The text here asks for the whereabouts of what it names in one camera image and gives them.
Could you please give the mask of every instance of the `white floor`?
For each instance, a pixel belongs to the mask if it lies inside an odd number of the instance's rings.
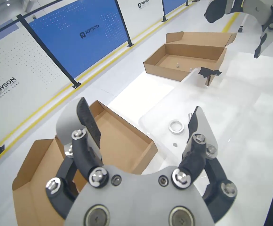
[[[84,89],[76,94],[78,97],[85,97],[91,104],[100,100],[109,104],[125,87],[127,87],[138,75],[144,71],[143,62],[163,43],[168,32],[179,31],[201,31],[221,32],[227,24],[231,15],[226,15],[214,24],[206,21],[203,14],[209,0],[202,0],[181,13],[171,22],[159,29],[141,44],[134,47],[128,54],[123,56],[111,67],[105,70],[99,77],[96,77]],[[230,31],[236,32],[243,19],[239,15]],[[260,27],[255,24],[253,18],[248,19],[244,26],[244,32],[239,33],[235,42],[228,48],[241,52],[254,53],[259,44]],[[273,57],[273,44],[263,53]],[[17,225],[12,197],[12,182],[28,153],[31,145],[37,139],[50,139],[56,134],[55,125],[62,109],[49,115],[40,123],[33,132],[21,139],[16,145],[0,160],[0,226]]]

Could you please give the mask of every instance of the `small metal part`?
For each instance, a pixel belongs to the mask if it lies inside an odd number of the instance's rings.
[[[65,155],[69,158],[73,158],[74,157],[74,153],[73,153],[73,145],[70,146],[69,150],[65,152]]]
[[[50,182],[50,184],[48,185],[48,189],[50,191],[54,190],[57,187],[57,183],[53,180],[52,182]]]
[[[95,168],[89,175],[90,185],[93,187],[99,187],[105,175],[107,175],[107,171],[103,167]]]
[[[118,186],[119,184],[121,184],[122,182],[122,178],[120,175],[116,174],[112,177],[112,185],[113,186]]]
[[[169,215],[170,226],[194,226],[192,213],[182,206],[177,206],[171,210]]]
[[[95,205],[90,208],[85,215],[85,225],[87,226],[108,226],[110,213],[103,205]]]
[[[160,184],[160,186],[165,187],[168,185],[168,178],[165,175],[161,175],[158,178],[158,183]]]
[[[270,30],[273,30],[273,23],[269,24],[268,28],[269,28]]]
[[[193,140],[202,145],[206,143],[206,138],[203,134],[195,134]]]
[[[184,131],[184,125],[179,120],[173,120],[169,124],[169,130],[173,134],[179,134]]]
[[[101,170],[97,170],[92,176],[92,180],[94,182],[100,182],[102,179],[103,179],[103,172]]]
[[[215,146],[207,144],[206,155],[209,158],[216,158],[217,157],[217,148]]]
[[[185,189],[191,184],[191,176],[177,168],[172,172],[172,181],[177,187]]]
[[[86,135],[86,130],[78,129],[72,132],[72,139],[78,140],[81,139],[84,135]]]
[[[237,187],[233,183],[225,184],[221,183],[220,185],[223,193],[228,197],[236,197],[237,195]]]
[[[59,178],[52,178],[47,182],[45,188],[50,190],[51,195],[55,194],[61,186],[61,180]]]

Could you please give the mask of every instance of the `open cardboard box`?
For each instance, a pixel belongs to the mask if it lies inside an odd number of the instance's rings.
[[[236,33],[174,32],[166,34],[163,44],[145,62],[147,73],[182,81],[194,68],[218,70],[226,48],[236,38]]]
[[[154,142],[98,101],[90,106],[90,111],[101,132],[104,164],[141,174],[157,153]],[[58,138],[34,142],[12,185],[18,226],[64,224],[45,192],[46,183],[55,177],[64,158]],[[74,183],[79,191],[86,182],[77,171]]]

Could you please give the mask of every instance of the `white tabletop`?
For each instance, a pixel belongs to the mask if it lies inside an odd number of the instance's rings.
[[[230,66],[230,59],[240,59],[235,66]],[[249,69],[240,68],[242,65],[248,65]],[[264,94],[256,103],[256,108],[270,114],[273,111],[273,58],[261,56],[254,59],[252,54],[234,53],[227,51],[223,72],[227,75],[243,79],[250,85],[256,85],[258,89],[263,90]],[[147,73],[138,76],[122,93],[120,93],[110,104],[109,107],[122,116],[125,120],[140,130],[139,119],[155,106],[161,99],[170,93],[178,82],[156,77]],[[265,104],[266,96],[269,96],[270,103]],[[263,128],[257,131],[253,128],[253,133],[261,132]],[[232,161],[231,168],[239,174],[244,172],[241,180],[238,175],[230,172],[230,165],[223,166],[227,172],[228,179],[236,183],[239,188],[238,197],[230,211],[217,223],[217,225],[263,225],[266,219],[269,206],[273,196],[273,137],[265,135],[269,144],[263,141],[264,135],[257,135],[256,140],[247,141],[243,145],[236,145],[235,160]],[[228,149],[219,149],[219,160],[225,161],[224,153]],[[166,166],[173,165],[167,156],[157,154],[149,164],[145,173],[158,171]],[[202,193],[202,187],[207,184],[205,175],[196,181],[196,187]]]

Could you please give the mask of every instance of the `metal ring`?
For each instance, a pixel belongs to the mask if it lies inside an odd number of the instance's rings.
[[[174,124],[179,124],[181,126],[181,128],[179,130],[173,129]],[[184,131],[184,125],[179,120],[173,120],[169,124],[169,130],[174,134],[179,134]]]
[[[74,140],[79,140],[79,139],[81,139],[84,135],[86,135],[86,130],[85,130],[85,128],[84,129],[80,129],[81,131],[82,131],[82,135],[81,136],[78,136],[78,137],[76,137],[76,136],[74,136],[74,132],[76,131],[73,131],[72,132],[72,139],[74,139]]]
[[[174,182],[174,184],[181,189],[185,189],[187,187],[189,187],[189,185],[191,184],[191,176],[187,175],[187,182],[185,184],[182,184],[181,182],[179,182],[176,179],[176,176],[179,174],[180,170],[177,168],[172,172],[172,181]]]
[[[92,170],[92,172],[90,173],[88,179],[89,179],[90,185],[93,186],[93,187],[99,187],[100,186],[100,182],[96,182],[96,181],[92,180],[92,177],[96,173],[96,171],[101,171],[104,176],[107,174],[107,171],[103,167],[96,167],[94,170]]]
[[[61,186],[61,180],[59,178],[52,178],[46,183],[45,188],[48,188],[50,183],[53,181],[55,181],[55,183],[57,184],[57,187],[53,189],[52,191],[50,191],[51,195],[55,194],[60,189],[60,186]]]

